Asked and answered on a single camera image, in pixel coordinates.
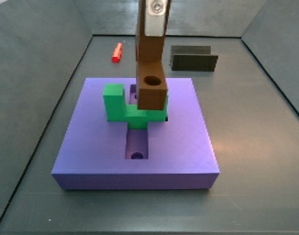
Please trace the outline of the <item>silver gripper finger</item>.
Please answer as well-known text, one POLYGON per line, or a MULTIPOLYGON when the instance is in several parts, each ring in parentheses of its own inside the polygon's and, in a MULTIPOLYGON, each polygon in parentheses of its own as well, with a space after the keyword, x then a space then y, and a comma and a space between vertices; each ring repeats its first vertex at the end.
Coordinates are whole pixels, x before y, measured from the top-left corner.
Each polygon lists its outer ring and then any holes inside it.
POLYGON ((162 37, 165 34, 169 0, 146 0, 145 35, 162 37))

